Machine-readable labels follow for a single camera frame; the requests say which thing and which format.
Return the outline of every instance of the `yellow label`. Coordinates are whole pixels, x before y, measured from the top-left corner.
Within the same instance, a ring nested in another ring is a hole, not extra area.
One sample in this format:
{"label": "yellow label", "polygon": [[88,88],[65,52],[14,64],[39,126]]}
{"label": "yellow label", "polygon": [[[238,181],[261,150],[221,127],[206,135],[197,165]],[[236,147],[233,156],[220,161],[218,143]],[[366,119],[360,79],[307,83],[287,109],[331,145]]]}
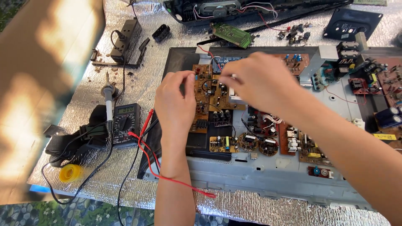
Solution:
{"label": "yellow label", "polygon": [[308,153],[308,154],[307,154],[307,157],[321,158],[321,155],[320,155],[320,154],[317,154],[317,153]]}
{"label": "yellow label", "polygon": [[394,134],[373,134],[380,140],[396,140],[396,136]]}

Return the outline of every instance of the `black connector block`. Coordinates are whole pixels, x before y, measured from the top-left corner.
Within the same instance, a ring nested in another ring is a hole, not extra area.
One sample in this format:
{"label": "black connector block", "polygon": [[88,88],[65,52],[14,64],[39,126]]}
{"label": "black connector block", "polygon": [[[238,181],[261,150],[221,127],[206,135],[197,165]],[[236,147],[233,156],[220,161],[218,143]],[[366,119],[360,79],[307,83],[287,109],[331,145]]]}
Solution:
{"label": "black connector block", "polygon": [[170,27],[166,24],[162,24],[153,34],[152,34],[152,38],[156,41],[156,42],[160,42],[162,41],[164,38],[166,38],[168,36],[168,34],[170,33]]}
{"label": "black connector block", "polygon": [[123,27],[121,28],[120,32],[125,36],[124,39],[118,38],[115,42],[115,46],[117,46],[118,49],[113,47],[112,52],[110,52],[110,57],[116,62],[123,64],[124,63],[124,57],[121,54],[121,52],[124,54],[126,50],[130,46],[130,40],[133,36],[139,36],[141,33],[141,25],[139,24],[137,19],[133,20],[126,20],[124,23]]}

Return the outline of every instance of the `black knob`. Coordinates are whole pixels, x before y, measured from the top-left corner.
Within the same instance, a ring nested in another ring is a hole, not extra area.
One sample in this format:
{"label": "black knob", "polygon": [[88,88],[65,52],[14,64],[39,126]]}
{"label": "black knob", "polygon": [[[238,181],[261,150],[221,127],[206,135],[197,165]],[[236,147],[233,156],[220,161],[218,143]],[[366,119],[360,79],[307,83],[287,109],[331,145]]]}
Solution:
{"label": "black knob", "polygon": [[120,131],[125,131],[125,130],[128,130],[130,128],[130,125],[131,125],[131,119],[127,118],[127,117],[123,117],[117,123],[117,128]]}

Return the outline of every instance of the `power strip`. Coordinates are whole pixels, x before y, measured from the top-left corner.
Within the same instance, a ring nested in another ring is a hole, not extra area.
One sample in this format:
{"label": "power strip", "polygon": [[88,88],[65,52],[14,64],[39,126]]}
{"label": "power strip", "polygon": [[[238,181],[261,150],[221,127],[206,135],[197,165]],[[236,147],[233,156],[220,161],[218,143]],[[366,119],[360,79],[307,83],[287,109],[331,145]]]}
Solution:
{"label": "power strip", "polygon": [[[127,38],[124,40],[117,39],[115,42],[115,46],[118,47],[118,49],[124,54],[125,51],[128,49],[130,46],[130,40],[133,35],[139,35],[141,33],[141,25],[139,24],[138,20],[135,18],[133,20],[126,20],[124,23],[123,27],[121,28],[120,32],[125,35]],[[119,52],[119,50],[113,47],[112,52],[110,53],[110,57],[116,62],[116,63],[124,63],[124,57],[122,54]]]}

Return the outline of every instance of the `solder wire spool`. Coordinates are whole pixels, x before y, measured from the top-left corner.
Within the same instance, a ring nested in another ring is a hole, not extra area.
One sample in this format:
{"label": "solder wire spool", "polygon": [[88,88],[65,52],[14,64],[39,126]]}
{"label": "solder wire spool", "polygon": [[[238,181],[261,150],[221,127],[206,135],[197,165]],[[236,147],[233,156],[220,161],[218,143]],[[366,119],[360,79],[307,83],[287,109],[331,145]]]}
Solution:
{"label": "solder wire spool", "polygon": [[81,176],[81,167],[75,164],[67,164],[59,173],[59,179],[61,182],[69,183],[73,182]]}

